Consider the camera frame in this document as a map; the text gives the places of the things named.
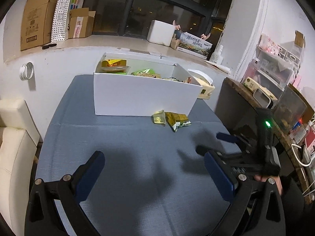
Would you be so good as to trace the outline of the person's right hand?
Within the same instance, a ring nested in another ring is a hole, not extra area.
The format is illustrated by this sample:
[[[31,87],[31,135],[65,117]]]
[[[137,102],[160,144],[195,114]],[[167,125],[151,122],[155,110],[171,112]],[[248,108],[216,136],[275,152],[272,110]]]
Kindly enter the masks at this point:
[[[275,176],[255,175],[254,178],[258,182],[266,182],[269,178],[272,178],[275,181],[275,184],[277,185],[277,188],[278,188],[278,191],[279,191],[279,195],[282,195],[282,193],[283,193],[283,186],[281,184],[281,180],[280,180],[279,176],[275,177]]]

